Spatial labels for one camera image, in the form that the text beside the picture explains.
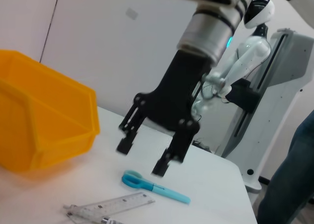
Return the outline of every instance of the humanoid robot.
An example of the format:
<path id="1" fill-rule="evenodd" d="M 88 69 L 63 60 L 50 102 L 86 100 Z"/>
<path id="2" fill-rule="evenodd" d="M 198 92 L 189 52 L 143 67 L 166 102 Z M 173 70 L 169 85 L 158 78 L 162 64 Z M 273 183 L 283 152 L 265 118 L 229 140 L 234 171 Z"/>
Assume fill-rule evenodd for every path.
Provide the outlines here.
<path id="1" fill-rule="evenodd" d="M 244 16 L 244 25 L 247 29 L 256 29 L 239 45 L 219 72 L 212 71 L 204 77 L 203 87 L 192 108 L 192 115 L 196 120 L 209 108 L 214 97 L 225 98 L 246 111 L 253 112 L 259 96 L 245 85 L 271 53 L 271 46 L 267 41 L 268 27 L 265 23 L 272 19 L 274 12 L 275 5 L 271 0 L 251 1 Z"/>

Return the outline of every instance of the silver metal cylinder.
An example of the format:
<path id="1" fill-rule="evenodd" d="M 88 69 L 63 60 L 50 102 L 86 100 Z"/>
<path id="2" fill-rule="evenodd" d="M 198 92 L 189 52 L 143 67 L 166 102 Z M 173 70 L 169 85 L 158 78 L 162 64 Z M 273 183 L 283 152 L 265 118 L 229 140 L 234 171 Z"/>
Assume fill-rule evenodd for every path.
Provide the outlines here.
<path id="1" fill-rule="evenodd" d="M 212 65 L 216 65 L 250 1 L 241 0 L 233 8 L 200 4 L 178 43 L 178 49 L 207 55 Z"/>

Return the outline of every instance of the cyan light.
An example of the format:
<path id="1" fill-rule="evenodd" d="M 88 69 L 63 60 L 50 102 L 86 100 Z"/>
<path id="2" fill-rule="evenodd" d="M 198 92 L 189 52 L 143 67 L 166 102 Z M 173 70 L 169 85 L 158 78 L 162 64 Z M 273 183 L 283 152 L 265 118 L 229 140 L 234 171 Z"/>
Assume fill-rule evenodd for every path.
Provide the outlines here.
<path id="1" fill-rule="evenodd" d="M 232 37 L 230 37 L 230 39 L 229 39 L 229 41 L 228 41 L 228 43 L 227 43 L 227 47 L 230 46 L 231 41 L 232 41 Z"/>

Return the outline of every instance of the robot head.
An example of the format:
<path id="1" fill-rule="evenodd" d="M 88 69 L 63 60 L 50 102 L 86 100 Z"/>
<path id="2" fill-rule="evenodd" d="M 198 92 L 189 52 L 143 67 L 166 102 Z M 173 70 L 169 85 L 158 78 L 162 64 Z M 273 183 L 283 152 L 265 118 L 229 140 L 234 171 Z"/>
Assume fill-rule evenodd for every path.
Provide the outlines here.
<path id="1" fill-rule="evenodd" d="M 272 0 L 252 0 L 244 16 L 247 29 L 257 27 L 272 19 L 275 5 Z"/>

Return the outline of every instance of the floor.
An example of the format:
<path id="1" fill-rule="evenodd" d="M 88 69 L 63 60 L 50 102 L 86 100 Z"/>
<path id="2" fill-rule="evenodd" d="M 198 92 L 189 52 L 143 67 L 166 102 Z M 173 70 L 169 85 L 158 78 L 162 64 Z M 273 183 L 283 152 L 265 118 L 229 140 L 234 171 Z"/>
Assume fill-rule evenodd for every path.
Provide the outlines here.
<path id="1" fill-rule="evenodd" d="M 253 205 L 255 215 L 266 190 L 267 186 L 262 184 L 261 194 Z M 314 205 L 308 203 L 291 224 L 314 224 Z"/>

